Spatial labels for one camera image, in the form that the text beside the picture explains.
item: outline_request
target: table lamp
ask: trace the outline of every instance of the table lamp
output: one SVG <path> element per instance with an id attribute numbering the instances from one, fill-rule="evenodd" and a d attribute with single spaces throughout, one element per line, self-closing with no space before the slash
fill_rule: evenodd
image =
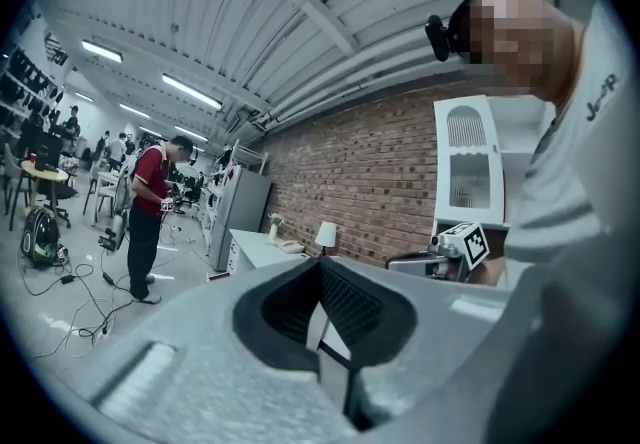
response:
<path id="1" fill-rule="evenodd" d="M 336 224 L 332 224 L 331 222 L 322 222 L 320 225 L 318 235 L 316 236 L 316 243 L 322 246 L 323 256 L 327 255 L 326 247 L 336 246 L 336 230 Z"/>

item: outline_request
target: brick wall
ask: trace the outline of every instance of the brick wall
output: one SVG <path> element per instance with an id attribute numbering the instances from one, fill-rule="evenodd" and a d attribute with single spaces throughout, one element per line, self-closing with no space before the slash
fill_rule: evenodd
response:
<path id="1" fill-rule="evenodd" d="M 477 93 L 460 81 L 370 96 L 254 144 L 270 153 L 266 213 L 284 216 L 279 235 L 318 251 L 320 223 L 335 222 L 330 253 L 377 266 L 424 247 L 436 198 L 433 101 Z"/>

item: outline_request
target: white floor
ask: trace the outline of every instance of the white floor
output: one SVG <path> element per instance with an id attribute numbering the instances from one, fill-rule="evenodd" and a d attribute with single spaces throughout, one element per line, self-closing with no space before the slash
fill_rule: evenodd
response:
<path id="1" fill-rule="evenodd" d="M 97 225 L 91 226 L 93 195 L 89 199 L 87 214 L 82 215 L 88 186 L 88 173 L 81 172 L 76 184 L 79 194 L 73 199 L 60 202 L 60 206 L 69 211 L 71 219 L 70 229 L 67 229 L 63 222 L 59 224 L 60 242 L 69 249 L 73 268 L 81 263 L 93 267 L 93 273 L 83 280 L 96 299 L 103 299 L 97 300 L 97 303 L 107 314 L 112 301 L 115 307 L 119 307 L 132 299 L 128 293 L 114 290 L 102 278 L 100 258 L 103 249 L 98 244 L 98 237 L 109 227 L 111 219 L 105 200 Z M 204 256 L 200 223 L 187 215 L 169 214 L 160 233 L 158 256 L 152 270 L 156 282 L 150 286 L 151 290 L 162 296 L 161 304 L 150 306 L 133 303 L 120 309 L 116 313 L 115 322 L 108 326 L 107 334 L 96 334 L 96 340 L 92 345 L 89 337 L 81 337 L 77 331 L 69 332 L 72 325 L 73 328 L 85 328 L 103 321 L 103 317 L 91 301 L 87 287 L 80 279 L 64 285 L 58 282 L 49 291 L 37 297 L 30 295 L 26 290 L 18 265 L 18 244 L 24 226 L 23 207 L 24 202 L 20 197 L 12 232 L 9 232 L 9 217 L 4 215 L 4 207 L 0 217 L 0 301 L 3 302 L 4 317 L 13 327 L 16 341 L 23 346 L 25 356 L 29 357 L 27 360 L 43 364 L 71 388 L 74 388 L 73 371 L 77 366 L 90 367 L 92 358 L 119 336 L 171 298 L 204 283 L 207 274 L 211 273 L 211 267 L 205 262 L 207 258 Z M 172 225 L 180 226 L 182 230 L 171 230 Z M 125 241 L 116 254 L 105 253 L 102 262 L 104 270 L 114 281 L 124 276 L 119 284 L 124 288 L 128 288 L 127 249 L 128 243 Z M 84 275 L 89 270 L 89 267 L 80 266 L 76 273 Z M 62 274 L 60 271 L 56 272 L 53 267 L 45 270 L 24 269 L 24 272 L 24 281 L 33 292 L 46 289 Z"/>

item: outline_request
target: red shirt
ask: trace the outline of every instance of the red shirt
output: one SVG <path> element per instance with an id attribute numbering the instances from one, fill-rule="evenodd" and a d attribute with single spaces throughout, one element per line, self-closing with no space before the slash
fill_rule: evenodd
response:
<path id="1" fill-rule="evenodd" d="M 138 159 L 135 176 L 161 199 L 167 197 L 165 180 L 168 175 L 169 161 L 164 151 L 164 144 L 159 147 L 150 147 Z M 150 200 L 136 197 L 133 199 L 133 203 L 152 216 L 159 217 L 162 214 L 160 204 Z"/>

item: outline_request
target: fluorescent light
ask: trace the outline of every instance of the fluorescent light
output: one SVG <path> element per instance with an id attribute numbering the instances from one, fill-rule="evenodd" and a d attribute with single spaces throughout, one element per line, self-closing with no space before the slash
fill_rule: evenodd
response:
<path id="1" fill-rule="evenodd" d="M 168 74 L 162 75 L 162 81 L 171 85 L 172 87 L 176 87 L 177 89 L 180 89 L 183 92 L 186 92 L 190 96 L 193 96 L 196 99 L 199 99 L 203 103 L 207 103 L 213 106 L 216 110 L 220 110 L 222 108 L 222 105 L 215 99 L 211 99 L 209 96 L 203 94 L 202 92 L 198 92 L 196 89 L 191 88 L 188 85 L 185 85 L 184 83 L 179 82 L 177 79 L 172 78 Z"/>
<path id="2" fill-rule="evenodd" d="M 149 118 L 146 113 L 139 112 L 138 110 L 134 110 L 133 108 L 129 108 L 128 106 L 125 106 L 123 104 L 120 105 L 120 108 L 122 108 L 123 110 L 127 110 L 128 112 L 135 113 L 136 115 L 140 115 L 140 117 L 144 117 L 145 119 Z"/>
<path id="3" fill-rule="evenodd" d="M 160 138 L 162 138 L 162 135 L 160 133 L 156 133 L 155 131 L 151 131 L 150 129 L 147 128 L 143 128 L 142 126 L 140 126 L 140 129 L 142 131 L 146 131 L 147 133 L 149 133 L 150 135 L 154 135 L 154 136 L 159 136 Z"/>
<path id="4" fill-rule="evenodd" d="M 208 142 L 209 141 L 203 136 L 196 135 L 193 131 L 188 131 L 188 130 L 186 130 L 184 128 L 181 128 L 180 126 L 173 126 L 173 127 L 176 128 L 178 131 L 182 131 L 183 133 L 186 133 L 187 135 L 191 135 L 192 137 L 195 137 L 198 140 L 202 140 L 203 142 Z"/>
<path id="5" fill-rule="evenodd" d="M 76 92 L 76 95 L 78 97 L 81 97 L 82 99 L 86 99 L 87 101 L 89 101 L 90 103 L 93 103 L 93 99 L 91 99 L 89 96 L 85 96 L 84 94 L 81 94 L 80 92 Z"/>
<path id="6" fill-rule="evenodd" d="M 122 63 L 122 55 L 110 49 L 104 48 L 102 46 L 98 46 L 93 42 L 89 42 L 87 40 L 82 41 L 82 47 L 87 51 L 91 51 L 91 53 L 95 53 L 96 55 L 101 55 L 109 60 L 113 60 L 114 62 Z"/>

